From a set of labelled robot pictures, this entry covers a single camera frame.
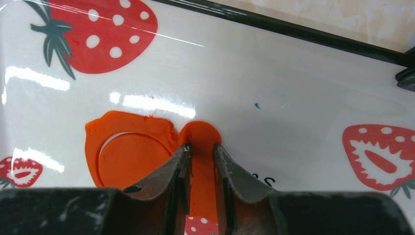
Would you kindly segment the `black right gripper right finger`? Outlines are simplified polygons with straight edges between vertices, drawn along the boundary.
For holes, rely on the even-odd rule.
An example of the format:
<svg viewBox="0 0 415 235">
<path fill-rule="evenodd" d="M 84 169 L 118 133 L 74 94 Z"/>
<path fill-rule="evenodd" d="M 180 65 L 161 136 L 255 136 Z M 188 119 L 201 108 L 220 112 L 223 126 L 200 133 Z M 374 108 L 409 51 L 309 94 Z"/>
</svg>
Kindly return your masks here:
<svg viewBox="0 0 415 235">
<path fill-rule="evenodd" d="M 410 235 L 400 207 L 377 192 L 278 191 L 213 147 L 221 235 Z"/>
</svg>

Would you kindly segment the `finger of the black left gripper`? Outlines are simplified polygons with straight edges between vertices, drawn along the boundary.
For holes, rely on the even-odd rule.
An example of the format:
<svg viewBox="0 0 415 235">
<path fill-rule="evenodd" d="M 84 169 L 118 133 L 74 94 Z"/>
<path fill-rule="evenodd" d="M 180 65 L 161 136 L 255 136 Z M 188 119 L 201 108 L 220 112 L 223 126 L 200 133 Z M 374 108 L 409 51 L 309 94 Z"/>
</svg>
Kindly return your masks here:
<svg viewBox="0 0 415 235">
<path fill-rule="evenodd" d="M 415 68 L 406 68 L 395 75 L 397 86 L 414 92 L 415 91 Z"/>
</svg>

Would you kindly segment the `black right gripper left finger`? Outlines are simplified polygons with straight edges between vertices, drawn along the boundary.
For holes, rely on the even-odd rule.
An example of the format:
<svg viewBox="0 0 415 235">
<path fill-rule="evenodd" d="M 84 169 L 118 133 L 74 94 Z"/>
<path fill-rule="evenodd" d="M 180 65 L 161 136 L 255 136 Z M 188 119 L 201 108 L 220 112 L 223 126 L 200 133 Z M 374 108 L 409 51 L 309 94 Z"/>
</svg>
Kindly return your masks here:
<svg viewBox="0 0 415 235">
<path fill-rule="evenodd" d="M 190 211 L 191 144 L 143 179 L 116 188 L 0 193 L 3 235 L 182 235 Z"/>
</svg>

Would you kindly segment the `orange dough scrap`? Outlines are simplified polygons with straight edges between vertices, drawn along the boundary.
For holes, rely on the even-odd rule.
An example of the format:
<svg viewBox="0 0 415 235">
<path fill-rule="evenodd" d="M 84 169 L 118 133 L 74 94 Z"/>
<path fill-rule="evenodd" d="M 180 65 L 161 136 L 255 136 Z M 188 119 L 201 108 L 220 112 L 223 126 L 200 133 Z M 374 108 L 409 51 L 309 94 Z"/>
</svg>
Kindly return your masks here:
<svg viewBox="0 0 415 235">
<path fill-rule="evenodd" d="M 221 143 L 219 132 L 209 123 L 191 121 L 180 132 L 167 119 L 109 111 L 85 126 L 85 156 L 94 183 L 104 187 L 98 173 L 102 147 L 114 137 L 136 133 L 160 141 L 172 154 L 183 143 L 192 147 L 190 215 L 217 222 L 213 146 Z"/>
</svg>

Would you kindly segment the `orange dough disc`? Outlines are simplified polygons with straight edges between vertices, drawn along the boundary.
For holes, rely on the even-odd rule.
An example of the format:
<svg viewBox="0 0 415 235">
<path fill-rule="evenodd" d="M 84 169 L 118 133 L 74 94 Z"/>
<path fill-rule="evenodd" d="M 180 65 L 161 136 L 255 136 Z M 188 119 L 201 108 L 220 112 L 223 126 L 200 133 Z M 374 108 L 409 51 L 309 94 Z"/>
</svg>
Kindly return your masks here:
<svg viewBox="0 0 415 235">
<path fill-rule="evenodd" d="M 98 173 L 103 186 L 124 189 L 164 164 L 172 153 L 158 140 L 143 134 L 114 137 L 101 149 Z"/>
</svg>

